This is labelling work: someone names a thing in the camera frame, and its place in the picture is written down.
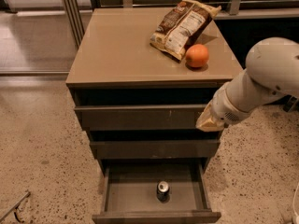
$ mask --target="bag of chips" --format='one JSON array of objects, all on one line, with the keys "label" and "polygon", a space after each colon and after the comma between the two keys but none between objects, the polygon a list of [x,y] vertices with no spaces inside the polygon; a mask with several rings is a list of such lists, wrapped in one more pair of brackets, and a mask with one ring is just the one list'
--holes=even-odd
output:
[{"label": "bag of chips", "polygon": [[220,11],[221,6],[212,7],[194,0],[182,0],[164,16],[150,43],[181,60],[186,52],[186,44],[192,45]]}]

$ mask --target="cabinet top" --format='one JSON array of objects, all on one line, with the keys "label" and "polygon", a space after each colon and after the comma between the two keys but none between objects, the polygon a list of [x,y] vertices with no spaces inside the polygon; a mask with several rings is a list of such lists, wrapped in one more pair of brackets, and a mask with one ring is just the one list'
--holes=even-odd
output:
[{"label": "cabinet top", "polygon": [[66,80],[68,87],[114,87],[226,81],[241,70],[216,23],[196,43],[209,50],[207,66],[192,70],[150,45],[150,37],[171,10],[100,8],[92,15]]}]

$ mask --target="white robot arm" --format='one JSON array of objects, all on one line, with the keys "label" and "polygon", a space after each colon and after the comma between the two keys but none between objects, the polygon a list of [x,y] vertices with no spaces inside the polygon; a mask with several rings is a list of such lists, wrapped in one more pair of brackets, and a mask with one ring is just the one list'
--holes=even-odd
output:
[{"label": "white robot arm", "polygon": [[260,106],[283,96],[299,98],[299,44],[279,37],[257,43],[246,58],[246,69],[214,94],[196,127],[221,130],[237,124]]}]

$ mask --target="white cable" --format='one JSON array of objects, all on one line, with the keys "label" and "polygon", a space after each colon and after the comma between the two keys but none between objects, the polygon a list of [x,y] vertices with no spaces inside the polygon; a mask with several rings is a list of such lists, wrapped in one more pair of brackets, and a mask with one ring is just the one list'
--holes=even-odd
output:
[{"label": "white cable", "polygon": [[293,199],[292,199],[292,209],[293,209],[293,212],[294,214],[298,217],[298,213],[296,212],[295,210],[295,199],[296,199],[296,195],[297,195],[297,192],[299,190],[299,182],[298,182],[298,185],[297,185],[297,188],[296,188],[296,191],[295,191],[295,194],[293,195]]}]

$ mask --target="floor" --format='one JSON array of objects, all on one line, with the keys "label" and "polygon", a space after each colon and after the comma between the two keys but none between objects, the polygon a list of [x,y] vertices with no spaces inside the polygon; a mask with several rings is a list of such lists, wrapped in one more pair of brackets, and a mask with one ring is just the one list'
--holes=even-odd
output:
[{"label": "floor", "polygon": [[[90,14],[83,15],[86,26]],[[0,71],[68,70],[65,15],[0,13]],[[25,223],[93,223],[103,177],[78,124],[65,77],[0,77],[0,217],[25,193]],[[205,173],[218,224],[288,223],[299,181],[299,113],[258,108],[225,129]],[[299,194],[295,208],[299,212]],[[10,214],[3,223],[18,223]]]}]

